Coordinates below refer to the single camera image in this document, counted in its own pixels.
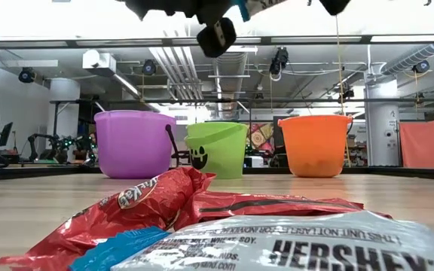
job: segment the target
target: jack-o'-lantern face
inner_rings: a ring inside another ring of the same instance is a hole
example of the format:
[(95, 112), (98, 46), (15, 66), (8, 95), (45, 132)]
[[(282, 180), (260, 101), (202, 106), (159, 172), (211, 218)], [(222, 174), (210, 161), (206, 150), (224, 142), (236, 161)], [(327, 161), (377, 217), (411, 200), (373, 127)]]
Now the jack-o'-lantern face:
[(209, 155), (206, 154), (203, 147), (200, 147), (198, 150), (191, 149), (190, 155), (192, 166), (195, 169), (203, 169), (204, 166), (207, 164), (207, 159), (209, 158)]

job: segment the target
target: purple bucket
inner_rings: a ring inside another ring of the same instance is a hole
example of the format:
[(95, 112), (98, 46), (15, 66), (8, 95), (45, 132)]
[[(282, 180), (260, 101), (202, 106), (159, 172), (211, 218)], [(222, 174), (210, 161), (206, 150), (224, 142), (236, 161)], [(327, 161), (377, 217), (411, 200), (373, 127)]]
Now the purple bucket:
[(153, 178), (168, 170), (176, 120), (150, 111), (115, 110), (95, 115), (99, 167), (110, 178)]

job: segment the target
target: table surface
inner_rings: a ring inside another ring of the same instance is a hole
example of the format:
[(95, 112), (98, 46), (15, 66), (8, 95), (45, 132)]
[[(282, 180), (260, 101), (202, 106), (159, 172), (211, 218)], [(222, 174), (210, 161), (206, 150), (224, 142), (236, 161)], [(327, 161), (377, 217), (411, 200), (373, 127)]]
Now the table surface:
[[(104, 196), (139, 181), (104, 175), (64, 175), (0, 181), (0, 257), (23, 254), (74, 213)], [(434, 180), (381, 175), (295, 178), (291, 175), (244, 175), (215, 180), (210, 190), (340, 197), (362, 202), (368, 210), (395, 219), (419, 221), (434, 229)]]

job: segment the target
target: white pillar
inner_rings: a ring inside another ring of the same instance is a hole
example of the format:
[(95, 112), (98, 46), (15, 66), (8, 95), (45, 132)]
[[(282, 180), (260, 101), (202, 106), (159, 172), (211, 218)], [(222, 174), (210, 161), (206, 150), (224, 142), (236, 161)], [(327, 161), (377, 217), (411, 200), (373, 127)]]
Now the white pillar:
[[(51, 80), (50, 86), (50, 101), (57, 100), (76, 100), (80, 99), (80, 84), (77, 81), (65, 78), (58, 78)], [(58, 110), (61, 110), (65, 106), (65, 103), (60, 104)], [(80, 105), (69, 104), (58, 114), (57, 119), (57, 135), (76, 137), (78, 134), (78, 112)], [(47, 134), (53, 135), (55, 105), (50, 104), (48, 108), (48, 125)], [(75, 146), (72, 146), (68, 151), (68, 159), (73, 160), (73, 150)]]
[[(391, 78), (379, 84), (368, 82), (365, 97), (398, 98), (396, 79)], [(368, 164), (399, 166), (398, 102), (366, 102), (365, 116), (368, 130)]]

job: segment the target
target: orange bucket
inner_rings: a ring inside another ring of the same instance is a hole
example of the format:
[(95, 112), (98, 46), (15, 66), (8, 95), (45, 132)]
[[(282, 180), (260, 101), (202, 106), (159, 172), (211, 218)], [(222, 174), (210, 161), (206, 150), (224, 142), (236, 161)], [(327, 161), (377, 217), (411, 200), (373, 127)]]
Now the orange bucket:
[(339, 175), (343, 170), (347, 124), (351, 121), (351, 117), (340, 115), (280, 120), (292, 174), (307, 178)]

